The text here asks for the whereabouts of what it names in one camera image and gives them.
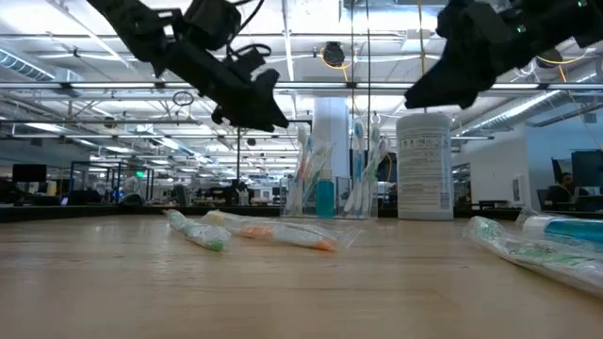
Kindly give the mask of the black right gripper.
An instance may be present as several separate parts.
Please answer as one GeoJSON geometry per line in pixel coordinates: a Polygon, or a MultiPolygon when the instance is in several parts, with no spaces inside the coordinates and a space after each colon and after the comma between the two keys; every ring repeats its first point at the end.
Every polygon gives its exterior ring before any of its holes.
{"type": "Polygon", "coordinates": [[[405,93],[405,106],[472,106],[495,75],[532,60],[532,0],[507,0],[495,10],[480,0],[449,0],[437,14],[437,34],[446,40],[439,61],[405,93]]]}

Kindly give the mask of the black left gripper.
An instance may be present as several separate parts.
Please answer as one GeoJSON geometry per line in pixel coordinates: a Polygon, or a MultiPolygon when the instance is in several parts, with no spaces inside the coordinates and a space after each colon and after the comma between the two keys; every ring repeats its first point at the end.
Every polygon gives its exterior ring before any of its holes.
{"type": "Polygon", "coordinates": [[[211,114],[215,124],[228,122],[265,132],[288,126],[274,99],[280,74],[273,69],[258,74],[252,82],[187,40],[169,43],[158,62],[217,104],[211,114]]]}

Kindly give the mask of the orange white toothbrush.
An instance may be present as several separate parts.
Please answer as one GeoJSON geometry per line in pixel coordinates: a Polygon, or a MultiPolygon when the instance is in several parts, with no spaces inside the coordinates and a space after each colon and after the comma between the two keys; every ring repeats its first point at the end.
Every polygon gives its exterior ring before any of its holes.
{"type": "Polygon", "coordinates": [[[308,196],[318,182],[320,172],[330,159],[333,145],[311,137],[301,148],[298,166],[289,184],[286,210],[291,216],[299,216],[308,196]]]}
{"type": "Polygon", "coordinates": [[[224,227],[231,234],[241,237],[326,251],[347,249],[361,233],[354,227],[329,230],[314,224],[238,216],[220,210],[207,212],[201,217],[200,222],[224,227]]]}

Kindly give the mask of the green white toothbrush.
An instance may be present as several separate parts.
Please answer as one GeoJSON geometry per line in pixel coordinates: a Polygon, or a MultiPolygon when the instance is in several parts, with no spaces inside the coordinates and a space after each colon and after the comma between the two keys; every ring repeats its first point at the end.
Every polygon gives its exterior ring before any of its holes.
{"type": "Polygon", "coordinates": [[[603,244],[473,217],[464,236],[496,256],[603,299],[603,244]]]}
{"type": "Polygon", "coordinates": [[[185,217],[175,209],[163,210],[169,227],[185,239],[207,250],[222,251],[231,240],[231,234],[222,226],[202,224],[185,217]]]}
{"type": "Polygon", "coordinates": [[[382,131],[377,123],[372,125],[370,136],[370,140],[373,143],[373,148],[368,153],[366,180],[367,194],[365,195],[364,212],[369,218],[372,218],[374,205],[373,200],[378,188],[377,171],[380,163],[387,154],[389,142],[387,136],[382,134],[382,131]]]}

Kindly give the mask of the teal mouthwash bottle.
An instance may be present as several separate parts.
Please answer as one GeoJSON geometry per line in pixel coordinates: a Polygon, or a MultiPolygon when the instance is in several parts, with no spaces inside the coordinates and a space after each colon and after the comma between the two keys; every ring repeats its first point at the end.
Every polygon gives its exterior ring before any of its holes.
{"type": "Polygon", "coordinates": [[[334,181],[329,169],[322,169],[319,172],[316,193],[317,217],[333,218],[335,213],[334,181]]]}

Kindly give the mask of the white wipes canister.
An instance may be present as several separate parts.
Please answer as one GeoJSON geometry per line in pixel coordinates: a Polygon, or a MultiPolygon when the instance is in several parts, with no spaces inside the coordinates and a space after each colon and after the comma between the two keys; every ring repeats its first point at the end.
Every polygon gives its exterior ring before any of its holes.
{"type": "Polygon", "coordinates": [[[449,221],[453,215],[450,118],[419,113],[398,119],[398,217],[449,221]]]}

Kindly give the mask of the black monitor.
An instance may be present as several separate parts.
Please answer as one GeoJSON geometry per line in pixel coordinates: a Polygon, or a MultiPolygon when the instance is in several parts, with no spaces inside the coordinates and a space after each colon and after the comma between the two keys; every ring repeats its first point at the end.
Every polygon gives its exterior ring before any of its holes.
{"type": "Polygon", "coordinates": [[[41,183],[47,178],[47,166],[43,164],[14,164],[11,179],[13,183],[41,183]]]}
{"type": "Polygon", "coordinates": [[[576,186],[603,186],[603,152],[578,151],[571,154],[576,186]]]}
{"type": "MultiPolygon", "coordinates": [[[[354,155],[353,150],[350,150],[350,175],[353,175],[354,172],[354,155]]],[[[368,151],[364,150],[364,160],[365,165],[368,160],[368,151]]],[[[388,153],[380,162],[377,171],[376,177],[378,182],[389,182],[395,183],[397,181],[397,154],[396,153],[388,153]]]]}

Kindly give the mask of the clear acrylic holder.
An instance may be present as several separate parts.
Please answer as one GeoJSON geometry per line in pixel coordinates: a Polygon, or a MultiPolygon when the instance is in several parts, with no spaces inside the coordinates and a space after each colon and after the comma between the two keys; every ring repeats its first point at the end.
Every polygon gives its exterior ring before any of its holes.
{"type": "MultiPolygon", "coordinates": [[[[316,186],[312,189],[311,193],[308,196],[308,200],[302,209],[302,214],[299,216],[287,216],[285,214],[285,205],[286,205],[286,197],[288,192],[288,179],[283,179],[281,181],[280,193],[281,193],[281,202],[279,203],[280,208],[280,216],[284,218],[318,218],[316,214],[316,186]]],[[[376,219],[378,217],[378,199],[375,195],[373,200],[373,217],[369,218],[364,212],[364,204],[365,198],[362,198],[362,215],[359,218],[352,218],[348,215],[347,212],[347,201],[350,196],[350,192],[352,191],[352,179],[349,178],[349,182],[347,184],[339,184],[338,193],[336,194],[336,203],[335,203],[335,215],[333,218],[323,218],[323,219],[351,219],[351,220],[369,220],[376,219]]]]}

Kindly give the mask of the person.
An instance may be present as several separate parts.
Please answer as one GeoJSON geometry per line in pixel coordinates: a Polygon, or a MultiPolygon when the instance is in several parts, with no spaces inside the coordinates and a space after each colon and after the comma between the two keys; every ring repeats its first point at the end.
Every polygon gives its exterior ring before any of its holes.
{"type": "Polygon", "coordinates": [[[557,184],[548,188],[545,207],[549,210],[572,211],[576,209],[578,199],[586,196],[589,196],[589,192],[574,184],[573,174],[564,172],[557,184]]]}

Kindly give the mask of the silver ventilation duct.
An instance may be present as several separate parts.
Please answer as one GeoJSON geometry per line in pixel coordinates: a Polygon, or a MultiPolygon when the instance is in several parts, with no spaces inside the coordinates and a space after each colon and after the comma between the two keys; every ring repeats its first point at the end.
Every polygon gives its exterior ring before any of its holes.
{"type": "Polygon", "coordinates": [[[563,97],[566,90],[546,90],[532,97],[513,99],[510,102],[486,111],[475,120],[459,126],[452,131],[455,137],[463,136],[495,122],[507,121],[520,116],[539,105],[550,104],[553,100],[563,97]]]}

